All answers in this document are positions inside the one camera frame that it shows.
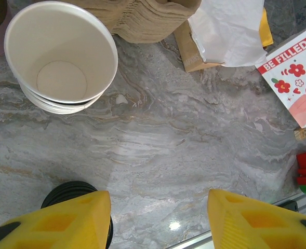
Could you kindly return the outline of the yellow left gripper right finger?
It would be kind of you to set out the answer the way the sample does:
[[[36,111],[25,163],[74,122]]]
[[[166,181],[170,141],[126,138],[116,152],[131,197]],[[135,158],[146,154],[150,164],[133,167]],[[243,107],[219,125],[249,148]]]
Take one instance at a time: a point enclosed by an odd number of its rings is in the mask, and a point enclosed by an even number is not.
[[[215,248],[306,248],[306,215],[222,189],[208,193]]]

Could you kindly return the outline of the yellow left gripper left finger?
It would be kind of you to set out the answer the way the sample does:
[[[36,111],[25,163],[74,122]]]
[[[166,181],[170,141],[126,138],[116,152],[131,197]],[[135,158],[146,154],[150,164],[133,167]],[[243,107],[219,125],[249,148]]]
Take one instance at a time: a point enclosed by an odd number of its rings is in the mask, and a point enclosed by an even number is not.
[[[108,248],[108,191],[94,191],[8,220],[0,248]]]

